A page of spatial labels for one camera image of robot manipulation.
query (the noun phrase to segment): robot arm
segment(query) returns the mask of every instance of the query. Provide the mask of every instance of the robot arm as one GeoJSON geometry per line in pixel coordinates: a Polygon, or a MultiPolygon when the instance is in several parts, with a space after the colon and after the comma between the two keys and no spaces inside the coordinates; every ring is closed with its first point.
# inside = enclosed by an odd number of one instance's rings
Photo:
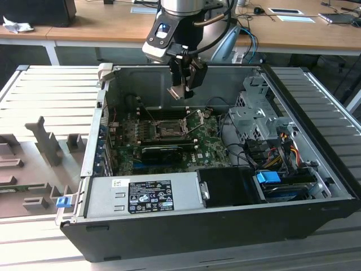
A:
{"type": "Polygon", "coordinates": [[[208,20],[205,18],[209,11],[223,8],[221,2],[207,1],[206,4],[206,0],[161,0],[160,3],[157,19],[142,50],[148,58],[169,65],[172,86],[168,91],[175,99],[191,98],[193,89],[202,84],[208,69],[199,54],[215,46],[227,34],[235,0],[231,4],[227,0],[225,12],[208,20]],[[198,49],[204,28],[226,16],[223,33],[198,49]]]}

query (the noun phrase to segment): yellow wire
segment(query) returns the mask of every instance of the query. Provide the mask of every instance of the yellow wire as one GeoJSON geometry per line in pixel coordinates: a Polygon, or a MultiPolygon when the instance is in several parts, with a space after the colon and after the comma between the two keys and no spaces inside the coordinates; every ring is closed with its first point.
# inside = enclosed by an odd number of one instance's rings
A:
{"type": "Polygon", "coordinates": [[[267,165],[265,165],[265,168],[268,168],[268,167],[276,164],[280,159],[281,159],[281,156],[278,156],[278,157],[275,158],[274,160],[270,161],[267,165]]]}
{"type": "Polygon", "coordinates": [[[300,164],[300,161],[299,161],[299,159],[298,159],[298,151],[295,150],[294,148],[291,148],[291,151],[294,152],[294,155],[296,156],[296,163],[297,163],[297,165],[299,165],[299,164],[300,164]]]}

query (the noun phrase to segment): motherboard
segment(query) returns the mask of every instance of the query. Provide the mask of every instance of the motherboard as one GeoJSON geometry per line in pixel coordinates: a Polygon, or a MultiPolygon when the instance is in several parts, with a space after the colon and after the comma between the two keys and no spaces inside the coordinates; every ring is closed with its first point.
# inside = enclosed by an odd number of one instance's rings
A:
{"type": "Polygon", "coordinates": [[[118,176],[229,167],[216,115],[208,110],[126,113],[112,136],[118,176]]]}

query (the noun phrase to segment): floor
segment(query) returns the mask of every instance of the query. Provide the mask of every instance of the floor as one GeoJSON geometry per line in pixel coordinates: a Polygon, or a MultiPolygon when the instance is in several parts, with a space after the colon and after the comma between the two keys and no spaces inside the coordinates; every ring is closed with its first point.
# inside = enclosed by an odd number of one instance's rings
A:
{"type": "MultiPolygon", "coordinates": [[[[141,49],[115,49],[102,48],[101,54],[103,61],[97,61],[95,50],[91,47],[58,47],[56,48],[61,65],[99,65],[101,62],[112,62],[114,64],[146,64],[147,59],[141,49]]],[[[317,59],[309,55],[297,55],[290,63],[289,54],[258,54],[254,60],[257,63],[260,58],[265,58],[266,63],[278,67],[287,67],[289,64],[294,66],[311,67],[311,71],[319,81],[331,92],[333,92],[349,68],[355,62],[357,57],[347,56],[343,60],[336,56],[323,56],[317,59]],[[345,67],[339,69],[338,64],[345,62],[345,67]]],[[[40,46],[14,46],[0,45],[0,89],[7,82],[18,65],[50,65],[45,48],[40,46]]],[[[361,73],[361,61],[355,65],[350,72],[347,80],[339,88],[336,97],[340,99],[345,89],[361,73]]],[[[354,116],[361,120],[361,108],[354,116]]]]}

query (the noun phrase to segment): table surface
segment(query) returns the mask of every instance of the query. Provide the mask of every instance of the table surface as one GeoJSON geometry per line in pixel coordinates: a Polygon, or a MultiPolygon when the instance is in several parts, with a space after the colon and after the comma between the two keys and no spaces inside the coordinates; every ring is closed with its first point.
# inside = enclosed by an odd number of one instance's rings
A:
{"type": "MultiPolygon", "coordinates": [[[[357,7],[357,4],[344,1],[333,1],[332,4],[339,11],[341,7],[357,7]]],[[[252,4],[244,8],[237,7],[236,12],[252,15],[256,5],[261,5],[267,14],[272,14],[268,7],[299,9],[304,16],[333,13],[331,8],[321,6],[320,0],[252,0],[252,4]]],[[[1,28],[0,38],[142,43],[148,36],[155,15],[132,14],[132,6],[130,2],[103,5],[103,1],[76,0],[77,15],[71,27],[35,26],[36,31],[22,34],[12,34],[1,28]]],[[[328,25],[320,17],[312,17],[315,23],[281,21],[276,16],[272,18],[275,21],[268,16],[253,16],[249,22],[260,47],[361,50],[361,29],[351,25],[328,25]]],[[[240,22],[247,26],[247,21],[242,17],[240,22]]],[[[250,39],[243,35],[236,43],[237,46],[249,44],[250,39]]]]}
{"type": "Polygon", "coordinates": [[[34,31],[21,32],[15,34],[9,32],[5,27],[0,27],[0,38],[18,38],[24,40],[46,40],[46,35],[50,31],[51,27],[35,26],[34,31]]]}

